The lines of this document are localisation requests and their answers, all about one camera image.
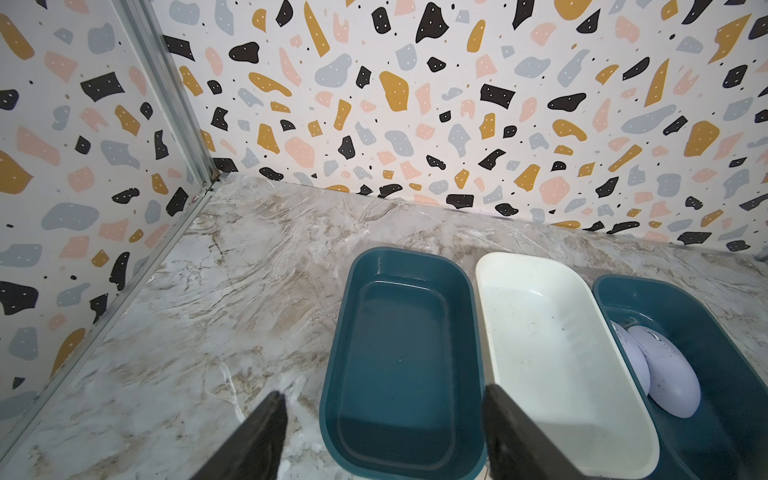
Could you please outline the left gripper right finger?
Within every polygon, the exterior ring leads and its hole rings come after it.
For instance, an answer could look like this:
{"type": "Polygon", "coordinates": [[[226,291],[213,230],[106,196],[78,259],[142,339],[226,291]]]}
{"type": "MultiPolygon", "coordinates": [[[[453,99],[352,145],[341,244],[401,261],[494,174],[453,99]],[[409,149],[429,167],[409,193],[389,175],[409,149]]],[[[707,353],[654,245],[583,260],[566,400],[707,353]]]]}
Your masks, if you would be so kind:
{"type": "Polygon", "coordinates": [[[485,387],[482,417],[493,479],[585,478],[501,386],[485,387]]]}

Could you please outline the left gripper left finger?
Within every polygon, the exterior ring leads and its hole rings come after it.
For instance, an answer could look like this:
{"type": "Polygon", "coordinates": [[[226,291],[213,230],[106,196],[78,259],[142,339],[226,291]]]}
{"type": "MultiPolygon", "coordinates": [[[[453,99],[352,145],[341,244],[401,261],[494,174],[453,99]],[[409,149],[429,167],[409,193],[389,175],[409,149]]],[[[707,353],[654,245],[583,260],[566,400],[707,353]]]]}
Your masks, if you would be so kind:
{"type": "Polygon", "coordinates": [[[192,479],[276,479],[287,423],[285,395],[270,392],[192,479]]]}

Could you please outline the purple mouse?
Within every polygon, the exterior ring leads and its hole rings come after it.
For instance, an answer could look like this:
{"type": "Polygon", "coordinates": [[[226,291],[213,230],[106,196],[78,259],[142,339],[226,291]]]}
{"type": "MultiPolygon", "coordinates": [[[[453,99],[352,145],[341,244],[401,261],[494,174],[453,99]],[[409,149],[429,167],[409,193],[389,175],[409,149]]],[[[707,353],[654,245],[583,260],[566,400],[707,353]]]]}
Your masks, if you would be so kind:
{"type": "Polygon", "coordinates": [[[611,326],[617,335],[632,368],[637,377],[644,395],[648,395],[651,383],[650,370],[647,360],[636,338],[616,322],[611,321],[611,326]]]}
{"type": "Polygon", "coordinates": [[[630,327],[650,373],[649,396],[667,413],[690,418],[701,403],[701,387],[691,364],[664,335],[645,326],[630,327]]]}

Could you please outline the purple mouse front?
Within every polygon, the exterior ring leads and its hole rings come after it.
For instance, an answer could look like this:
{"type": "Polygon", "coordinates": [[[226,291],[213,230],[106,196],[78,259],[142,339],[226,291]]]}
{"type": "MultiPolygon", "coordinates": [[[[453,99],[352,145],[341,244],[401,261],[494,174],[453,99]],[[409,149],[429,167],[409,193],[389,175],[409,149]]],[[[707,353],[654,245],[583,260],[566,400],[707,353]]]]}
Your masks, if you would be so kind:
{"type": "Polygon", "coordinates": [[[630,327],[650,373],[649,396],[667,413],[690,418],[701,403],[701,387],[691,364],[664,335],[645,326],[630,327]]]}

